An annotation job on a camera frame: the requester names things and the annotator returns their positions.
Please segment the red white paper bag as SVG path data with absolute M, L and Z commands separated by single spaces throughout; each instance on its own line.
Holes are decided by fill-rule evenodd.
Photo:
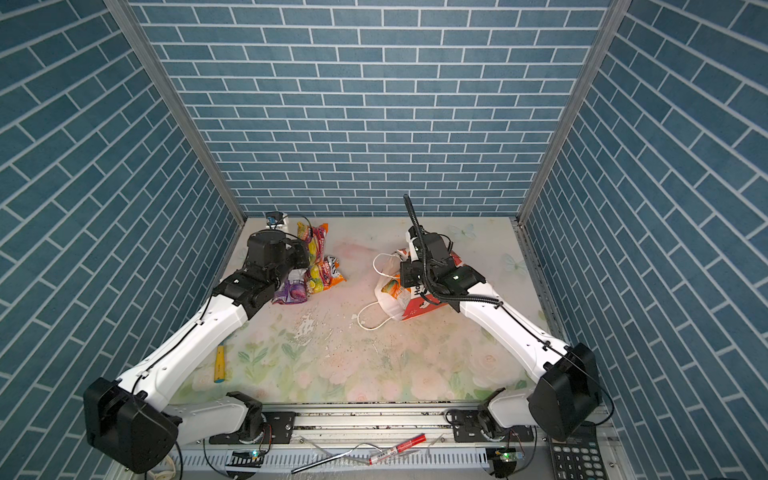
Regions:
M 360 328 L 376 331 L 390 321 L 410 320 L 441 308 L 438 300 L 427 294 L 423 287 L 405 287 L 402 283 L 400 264 L 409 259 L 410 254 L 405 249 L 374 256 L 372 268 L 379 277 L 373 289 L 375 300 L 354 316 Z M 379 308 L 386 318 L 375 326 L 367 326 L 363 322 L 363 314 L 372 307 Z

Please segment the orange fruit candy packet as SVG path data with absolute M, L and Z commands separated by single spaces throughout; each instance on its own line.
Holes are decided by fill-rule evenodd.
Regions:
M 310 294 L 318 294 L 345 281 L 339 260 L 334 256 L 325 256 L 309 268 L 307 288 Z

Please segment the purple snack packet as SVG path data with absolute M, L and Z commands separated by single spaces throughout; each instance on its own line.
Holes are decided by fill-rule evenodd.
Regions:
M 272 303 L 279 305 L 305 303 L 309 296 L 305 276 L 305 269 L 291 270 L 273 295 Z

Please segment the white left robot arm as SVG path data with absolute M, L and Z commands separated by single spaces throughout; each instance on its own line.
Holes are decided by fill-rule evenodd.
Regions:
M 263 440 L 263 405 L 247 394 L 229 391 L 187 407 L 171 400 L 209 354 L 272 301 L 291 271 L 309 265 L 307 245 L 298 237 L 272 229 L 252 234 L 242 267 L 214 287 L 176 333 L 117 379 L 99 377 L 85 389 L 87 444 L 143 474 L 187 443 L 217 435 Z

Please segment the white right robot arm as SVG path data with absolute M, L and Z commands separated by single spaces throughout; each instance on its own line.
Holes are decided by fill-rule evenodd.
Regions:
M 593 351 L 582 343 L 570 346 L 537 327 L 472 267 L 451 260 L 430 265 L 406 260 L 400 264 L 400 280 L 480 325 L 535 382 L 529 394 L 502 388 L 482 402 L 478 420 L 488 435 L 537 425 L 549 438 L 564 441 L 601 403 Z

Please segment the red marker pen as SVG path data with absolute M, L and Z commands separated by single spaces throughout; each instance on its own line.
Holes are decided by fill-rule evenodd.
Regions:
M 390 447 L 388 449 L 384 449 L 374 455 L 372 455 L 369 460 L 369 465 L 376 465 L 379 463 L 384 462 L 385 460 L 400 455 L 407 450 L 410 450 L 411 448 L 420 445 L 426 441 L 426 435 L 425 434 L 419 434 L 415 437 L 412 437 L 411 439 L 405 440 L 403 442 L 400 442 L 399 444 Z

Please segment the metal rod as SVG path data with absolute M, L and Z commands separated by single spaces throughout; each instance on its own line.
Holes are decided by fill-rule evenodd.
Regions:
M 348 449 L 346 451 L 343 451 L 343 452 L 340 452 L 340 453 L 335 453 L 335 454 L 328 454 L 328 455 L 326 455 L 325 457 L 323 457 L 323 458 L 321 458 L 319 460 L 315 460 L 315 461 L 310 462 L 308 464 L 301 465 L 299 467 L 293 468 L 290 471 L 290 474 L 291 475 L 296 475 L 296 474 L 304 473 L 304 472 L 307 472 L 309 470 L 316 469 L 316 468 L 319 468 L 321 466 L 324 466 L 324 465 L 327 465 L 327 464 L 330 464 L 330 463 L 333 463 L 333 462 L 336 462 L 336 461 L 343 461 L 343 460 L 348 460 L 348 461 L 351 461 L 351 462 L 356 463 L 356 464 L 368 465 L 369 464 L 369 459 L 368 458 L 363 458 L 362 456 L 358 456 L 358 455 L 355 454 L 355 452 L 360 447 L 362 447 L 362 446 L 373 447 L 373 444 L 361 443 L 361 444 L 358 444 L 355 447 L 352 447 L 352 448 L 350 448 L 350 449 Z

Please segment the black calculator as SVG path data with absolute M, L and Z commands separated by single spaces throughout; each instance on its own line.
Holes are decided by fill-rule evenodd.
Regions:
M 550 440 L 549 450 L 557 480 L 608 479 L 593 422 L 580 425 L 564 441 Z

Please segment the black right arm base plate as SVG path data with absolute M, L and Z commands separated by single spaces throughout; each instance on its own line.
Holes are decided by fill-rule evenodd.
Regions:
M 502 427 L 489 413 L 479 410 L 448 409 L 443 413 L 457 443 L 534 441 L 530 426 Z

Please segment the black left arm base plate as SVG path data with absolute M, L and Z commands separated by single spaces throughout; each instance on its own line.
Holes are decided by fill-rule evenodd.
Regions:
M 266 434 L 271 433 L 272 444 L 289 444 L 293 435 L 296 417 L 297 413 L 293 411 L 263 412 L 256 430 L 258 436 L 254 440 L 242 440 L 239 434 L 235 432 L 212 436 L 207 442 L 211 445 L 246 445 L 262 442 L 266 445 Z

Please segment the aluminium front rail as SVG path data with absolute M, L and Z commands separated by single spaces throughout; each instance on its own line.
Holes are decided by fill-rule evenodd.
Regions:
M 530 426 L 534 441 L 457 443 L 443 417 L 452 409 L 447 405 L 423 408 L 393 407 L 381 410 L 364 408 L 274 408 L 270 412 L 297 413 L 289 444 L 211 445 L 207 440 L 176 447 L 158 465 L 146 473 L 145 479 L 189 479 L 195 472 L 207 472 L 217 479 L 253 479 L 259 474 L 285 474 L 307 477 L 311 474 L 341 472 L 382 472 L 386 470 L 477 470 L 496 478 L 522 477 L 555 479 L 550 459 L 549 441 L 553 440 L 540 427 Z M 406 452 L 376 465 L 336 461 L 304 473 L 291 475 L 293 468 L 319 460 L 328 454 L 346 451 L 361 443 L 355 454 L 363 458 L 419 434 L 426 441 Z M 606 448 L 599 449 L 608 473 L 614 463 Z

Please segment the aluminium corner frame post left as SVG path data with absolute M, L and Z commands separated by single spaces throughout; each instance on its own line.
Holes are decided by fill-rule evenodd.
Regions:
M 161 99 L 175 119 L 179 129 L 208 174 L 214 187 L 224 201 L 236 223 L 243 227 L 246 215 L 228 186 L 214 160 L 210 149 L 191 118 L 170 76 L 133 12 L 128 1 L 105 0 L 105 6 L 115 20 L 121 33 L 136 54 L 142 67 L 160 94 Z

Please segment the aluminium corner frame post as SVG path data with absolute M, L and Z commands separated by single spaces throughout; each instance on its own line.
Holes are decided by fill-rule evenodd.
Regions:
M 128 1 L 105 0 L 105 6 L 115 20 L 121 33 L 136 54 L 142 67 L 160 94 L 161 99 L 175 119 L 179 129 L 208 174 L 214 187 L 224 201 L 236 223 L 243 227 L 246 215 L 228 186 L 214 160 L 210 149 L 191 118 L 170 76 L 133 12 Z
M 519 226 L 525 225 L 531 217 L 547 178 L 557 162 L 558 155 L 565 144 L 580 108 L 593 85 L 600 66 L 630 5 L 630 0 L 616 0 L 609 4 L 609 8 L 597 31 L 595 41 L 590 47 L 583 67 L 574 84 L 573 91 L 559 118 L 557 128 L 551 137 L 545 154 L 542 156 L 540 167 L 532 179 L 531 187 L 519 210 L 517 216 Z

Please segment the aluminium corner frame post right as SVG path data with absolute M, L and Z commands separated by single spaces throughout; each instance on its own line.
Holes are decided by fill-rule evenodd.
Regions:
M 573 91 L 559 118 L 557 128 L 551 137 L 545 154 L 542 156 L 540 167 L 532 179 L 531 187 L 519 210 L 517 216 L 519 226 L 525 225 L 531 217 L 547 178 L 557 162 L 558 155 L 565 144 L 580 108 L 593 85 L 600 66 L 630 5 L 630 0 L 616 0 L 609 4 L 609 8 L 597 31 L 595 41 L 590 47 L 583 67 L 574 84 Z

